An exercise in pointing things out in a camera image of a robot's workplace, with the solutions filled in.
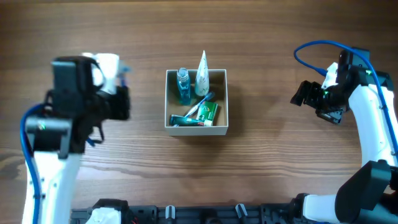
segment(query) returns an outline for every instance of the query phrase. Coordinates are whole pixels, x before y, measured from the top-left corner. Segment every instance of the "toothbrush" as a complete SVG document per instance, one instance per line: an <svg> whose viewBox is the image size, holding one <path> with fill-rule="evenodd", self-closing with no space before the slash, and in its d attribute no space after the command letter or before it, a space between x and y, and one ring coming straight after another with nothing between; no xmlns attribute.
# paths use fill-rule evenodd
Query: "toothbrush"
<svg viewBox="0 0 398 224"><path fill-rule="evenodd" d="M215 94L213 91L207 93L207 94L205 95L205 97L204 97L198 104L196 104L195 106L193 106L193 108L191 108L191 109L185 114L184 118L188 118L189 116L193 115L193 114L199 109L199 106L200 106L204 101L206 101L206 100L211 100L215 95L216 95L216 94Z"/></svg>

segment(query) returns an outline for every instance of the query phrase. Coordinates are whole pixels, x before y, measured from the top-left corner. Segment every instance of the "bottle cap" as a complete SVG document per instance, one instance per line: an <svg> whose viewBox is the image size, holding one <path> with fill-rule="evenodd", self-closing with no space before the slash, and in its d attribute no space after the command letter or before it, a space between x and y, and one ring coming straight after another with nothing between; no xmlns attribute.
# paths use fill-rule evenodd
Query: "bottle cap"
<svg viewBox="0 0 398 224"><path fill-rule="evenodd" d="M212 126L213 125L213 121L205 120L204 124L205 124L205 126Z"/></svg>

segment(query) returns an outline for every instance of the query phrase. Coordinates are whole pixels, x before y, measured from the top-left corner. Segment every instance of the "translucent bottle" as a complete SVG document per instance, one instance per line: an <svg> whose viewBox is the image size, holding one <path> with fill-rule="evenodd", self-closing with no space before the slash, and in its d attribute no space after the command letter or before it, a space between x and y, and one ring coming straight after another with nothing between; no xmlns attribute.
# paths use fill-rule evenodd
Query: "translucent bottle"
<svg viewBox="0 0 398 224"><path fill-rule="evenodd" d="M182 105L191 104L191 79L189 78L188 70L180 68L177 72L177 86L180 90L180 103Z"/></svg>

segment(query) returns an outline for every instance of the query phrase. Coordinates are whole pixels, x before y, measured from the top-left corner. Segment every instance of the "wooden table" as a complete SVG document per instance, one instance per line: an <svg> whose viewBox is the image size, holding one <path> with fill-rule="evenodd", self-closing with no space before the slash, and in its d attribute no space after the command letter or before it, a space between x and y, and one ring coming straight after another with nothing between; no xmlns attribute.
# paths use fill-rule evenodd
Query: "wooden table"
<svg viewBox="0 0 398 224"><path fill-rule="evenodd" d="M19 223L26 169L19 120L52 87L51 60L113 52L132 66L131 119L104 123L87 147L73 208L99 198L130 205L288 202L301 192L334 194L361 165L352 113L335 126L289 103L304 80L323 77L293 58L299 45L331 39L372 52L398 84L393 1L153 1L0 6L0 223ZM164 130L166 69L228 72L226 136L173 138ZM340 49L300 56L327 68Z"/></svg>

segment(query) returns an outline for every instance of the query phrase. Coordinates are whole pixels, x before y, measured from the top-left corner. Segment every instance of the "box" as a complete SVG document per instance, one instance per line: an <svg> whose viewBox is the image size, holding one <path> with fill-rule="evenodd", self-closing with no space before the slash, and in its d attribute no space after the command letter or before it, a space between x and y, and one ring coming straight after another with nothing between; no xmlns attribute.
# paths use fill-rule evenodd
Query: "box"
<svg viewBox="0 0 398 224"><path fill-rule="evenodd" d="M171 136L202 136L202 135L225 135L228 129L228 85L225 69L209 69L210 91L216 95L211 102L218 104L217 113L213 126L210 127L173 127L169 124L171 114L183 116L188 110L198 103L203 97L195 95L195 77L197 70L188 70L191 79L191 105L184 106L179 102L180 93L177 87L177 70L166 71L165 88L165 117L164 126Z"/></svg>

